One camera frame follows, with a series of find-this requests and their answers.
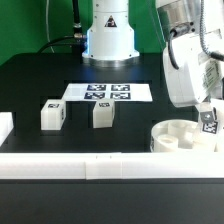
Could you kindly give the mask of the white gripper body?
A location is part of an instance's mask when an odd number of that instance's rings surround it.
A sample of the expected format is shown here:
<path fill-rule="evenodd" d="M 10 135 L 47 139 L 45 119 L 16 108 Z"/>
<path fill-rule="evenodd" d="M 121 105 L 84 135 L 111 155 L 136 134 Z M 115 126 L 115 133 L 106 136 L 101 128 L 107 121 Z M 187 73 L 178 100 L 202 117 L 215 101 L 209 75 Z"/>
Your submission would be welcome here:
<path fill-rule="evenodd" d="M 224 76 L 224 62 L 209 58 L 198 36 L 183 35 L 172 41 L 175 69 L 168 48 L 163 51 L 163 67 L 169 98 L 175 107 L 200 104 L 215 90 Z"/>

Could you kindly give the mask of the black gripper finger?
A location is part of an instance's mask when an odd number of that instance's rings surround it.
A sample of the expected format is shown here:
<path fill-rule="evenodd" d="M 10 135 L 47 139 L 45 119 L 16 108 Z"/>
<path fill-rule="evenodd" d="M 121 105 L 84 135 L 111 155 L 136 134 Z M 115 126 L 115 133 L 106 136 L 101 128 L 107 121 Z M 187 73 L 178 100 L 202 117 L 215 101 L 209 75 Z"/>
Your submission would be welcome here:
<path fill-rule="evenodd" d="M 214 108 L 210 102 L 203 102 L 199 105 L 200 119 L 204 124 L 212 123 L 216 120 Z"/>

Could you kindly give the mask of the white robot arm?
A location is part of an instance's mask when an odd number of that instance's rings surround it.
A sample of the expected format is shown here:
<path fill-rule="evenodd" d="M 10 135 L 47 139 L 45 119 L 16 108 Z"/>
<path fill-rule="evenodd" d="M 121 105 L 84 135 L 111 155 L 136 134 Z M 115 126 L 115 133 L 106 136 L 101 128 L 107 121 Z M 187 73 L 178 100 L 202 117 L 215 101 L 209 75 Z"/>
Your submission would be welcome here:
<path fill-rule="evenodd" d="M 135 61 L 129 0 L 93 0 L 87 31 L 88 64 L 117 67 Z M 169 98 L 176 107 L 194 106 L 204 124 L 217 120 L 211 97 L 224 78 L 224 0 L 155 0 L 166 47 L 163 68 Z"/>

